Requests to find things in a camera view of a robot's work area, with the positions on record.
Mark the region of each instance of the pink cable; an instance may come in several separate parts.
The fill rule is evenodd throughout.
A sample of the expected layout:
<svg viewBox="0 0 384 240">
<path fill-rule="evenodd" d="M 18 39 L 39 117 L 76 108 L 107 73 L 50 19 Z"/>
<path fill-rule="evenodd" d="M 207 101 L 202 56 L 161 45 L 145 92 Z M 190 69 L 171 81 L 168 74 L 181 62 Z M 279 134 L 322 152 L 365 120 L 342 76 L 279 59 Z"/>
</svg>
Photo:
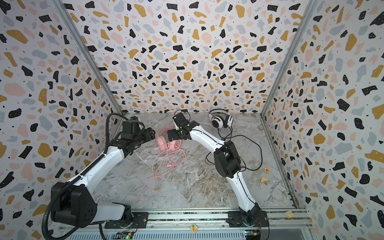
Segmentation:
<svg viewBox="0 0 384 240">
<path fill-rule="evenodd" d="M 137 200 L 138 200 L 139 202 L 144 202 L 144 201 L 146 201 L 146 200 L 151 196 L 151 194 L 153 193 L 153 190 L 155 189 L 155 178 L 165 176 L 167 173 L 169 173 L 170 171 L 172 171 L 175 167 L 180 166 L 180 165 L 185 161 L 186 154 L 185 154 L 184 150 L 183 150 L 183 149 L 180 149 L 180 148 L 177 147 L 177 146 L 175 146 L 175 147 L 178 148 L 178 149 L 177 149 L 176 151 L 174 151 L 174 152 L 168 152 L 169 147 L 167 147 L 167 150 L 162 151 L 161 153 L 159 153 L 159 154 L 156 156 L 155 160 L 153 160 L 153 164 L 152 164 L 152 177 L 150 177 L 150 178 L 145 182 L 143 188 L 142 188 L 141 191 L 139 192 L 139 195 L 137 196 Z M 182 151 L 182 152 L 183 152 L 183 158 L 182 158 L 182 160 L 181 160 L 180 163 L 175 163 L 175 153 L 178 152 L 178 151 Z M 160 162 L 159 167 L 158 167 L 158 168 L 156 169 L 156 171 L 155 171 L 155 170 L 154 170 L 154 167 L 155 167 L 155 162 L 156 162 L 157 158 L 160 156 L 160 154 L 163 154 L 163 153 L 165 153 L 165 152 L 167 152 L 167 154 L 163 156 L 163 158 L 161 159 L 161 162 Z M 173 155 L 173 162 L 169 159 L 169 155 Z M 167 164 L 167 167 L 168 167 L 169 169 L 168 169 L 167 172 L 158 175 L 158 174 L 157 174 L 157 171 L 160 169 L 161 165 L 163 164 L 163 161 L 164 161 L 164 158 L 165 158 L 165 157 L 168 158 L 168 162 L 169 162 L 169 163 Z M 147 197 L 146 199 L 144 199 L 144 200 L 140 200 L 139 197 L 140 197 L 141 192 L 143 192 L 143 190 L 144 190 L 145 186 L 147 185 L 148 181 L 151 180 L 151 179 L 153 179 L 153 188 L 152 188 L 151 193 L 148 195 L 148 197 Z"/>
</svg>

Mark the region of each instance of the white and black headphones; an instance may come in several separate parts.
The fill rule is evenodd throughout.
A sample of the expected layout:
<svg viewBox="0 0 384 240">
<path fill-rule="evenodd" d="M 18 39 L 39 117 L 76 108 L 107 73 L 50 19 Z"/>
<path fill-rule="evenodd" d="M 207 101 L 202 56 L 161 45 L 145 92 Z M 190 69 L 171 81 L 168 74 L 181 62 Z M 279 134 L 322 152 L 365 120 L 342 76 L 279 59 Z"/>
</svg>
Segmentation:
<svg viewBox="0 0 384 240">
<path fill-rule="evenodd" d="M 220 115 L 214 115 L 215 113 L 221 113 L 225 115 L 225 119 Z M 214 128 L 222 128 L 222 127 L 231 127 L 233 122 L 233 117 L 230 113 L 224 109 L 212 109 L 209 111 L 208 118 L 212 121 L 212 126 Z"/>
</svg>

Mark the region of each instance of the metal corner post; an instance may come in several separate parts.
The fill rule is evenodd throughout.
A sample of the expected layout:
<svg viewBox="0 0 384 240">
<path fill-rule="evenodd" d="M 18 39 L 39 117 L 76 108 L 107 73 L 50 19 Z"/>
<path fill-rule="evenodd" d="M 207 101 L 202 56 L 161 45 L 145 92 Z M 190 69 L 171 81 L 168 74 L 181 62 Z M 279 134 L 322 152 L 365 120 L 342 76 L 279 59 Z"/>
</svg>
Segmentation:
<svg viewBox="0 0 384 240">
<path fill-rule="evenodd" d="M 301 40 L 301 38 L 302 38 L 306 28 L 307 28 L 307 25 L 308 25 L 308 23 L 312 17 L 312 14 L 313 14 L 318 2 L 319 2 L 319 0 L 309 0 L 309 3 L 307 5 L 307 8 L 305 9 L 305 12 L 303 15 L 303 19 L 302 19 L 302 21 L 301 21 L 301 23 L 297 29 L 297 33 L 296 33 L 295 37 L 293 38 L 292 44 L 289 47 L 288 52 L 285 55 L 285 58 L 283 60 L 283 65 L 281 66 L 281 69 L 280 69 L 279 73 L 277 74 L 276 80 L 272 85 L 271 91 L 268 94 L 267 100 L 265 101 L 264 107 L 263 107 L 262 112 L 261 112 L 262 117 L 265 116 L 267 109 L 268 109 L 268 106 L 272 102 L 273 95 L 275 94 L 280 83 L 283 80 L 283 76 L 288 69 L 288 66 L 291 62 L 291 59 L 293 58 L 293 55 L 295 54 L 295 51 L 296 51 L 296 49 L 300 43 L 300 40 Z"/>
<path fill-rule="evenodd" d="M 101 74 L 95 61 L 92 59 L 92 56 L 89 53 L 87 46 L 83 42 L 80 33 L 78 32 L 76 26 L 74 25 L 69 13 L 65 9 L 62 0 L 51 0 L 51 3 L 53 4 L 53 7 L 56 9 L 60 18 L 64 22 L 65 27 L 67 28 L 67 30 L 69 31 L 69 33 L 73 37 L 73 40 L 75 41 L 77 47 L 79 48 L 81 54 L 85 58 L 89 67 L 95 73 L 96 78 L 99 80 L 99 83 L 100 83 L 101 87 L 103 88 L 103 91 L 106 94 L 107 98 L 111 102 L 111 105 L 114 108 L 115 112 L 122 115 L 122 110 L 120 109 L 120 106 L 116 101 L 116 98 L 113 96 L 111 90 L 108 87 L 108 84 L 104 81 L 103 75 Z"/>
</svg>

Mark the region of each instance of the terrazzo pattern wall panel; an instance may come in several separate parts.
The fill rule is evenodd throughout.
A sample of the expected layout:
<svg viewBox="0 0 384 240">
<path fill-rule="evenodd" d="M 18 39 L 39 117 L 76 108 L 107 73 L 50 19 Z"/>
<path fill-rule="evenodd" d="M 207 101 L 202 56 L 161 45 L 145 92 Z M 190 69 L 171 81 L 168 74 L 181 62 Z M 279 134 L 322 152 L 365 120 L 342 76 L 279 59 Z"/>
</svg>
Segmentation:
<svg viewBox="0 0 384 240">
<path fill-rule="evenodd" d="M 65 0 L 125 112 L 258 112 L 307 1 Z"/>
<path fill-rule="evenodd" d="M 111 107 L 50 2 L 0 8 L 0 239 L 41 239 L 51 186 L 102 151 Z"/>
<path fill-rule="evenodd" d="M 384 239 L 383 1 L 319 1 L 265 119 L 319 239 Z"/>
</svg>

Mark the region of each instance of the light blue vented panel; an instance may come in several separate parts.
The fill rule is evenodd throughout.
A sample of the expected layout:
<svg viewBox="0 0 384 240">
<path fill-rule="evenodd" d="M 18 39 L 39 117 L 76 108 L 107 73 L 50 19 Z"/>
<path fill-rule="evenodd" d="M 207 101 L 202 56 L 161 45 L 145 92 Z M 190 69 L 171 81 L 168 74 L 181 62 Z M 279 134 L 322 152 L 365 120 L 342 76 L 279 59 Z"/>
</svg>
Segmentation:
<svg viewBox="0 0 384 240">
<path fill-rule="evenodd" d="M 108 240 L 118 239 L 116 232 L 104 233 Z M 101 239 L 99 232 L 79 232 L 73 233 L 70 240 L 92 240 Z M 156 239 L 156 240 L 176 240 L 176 239 L 193 239 L 193 240 L 244 240 L 245 235 L 242 230 L 212 230 L 197 231 L 195 234 L 191 231 L 139 231 L 135 233 L 132 239 Z"/>
</svg>

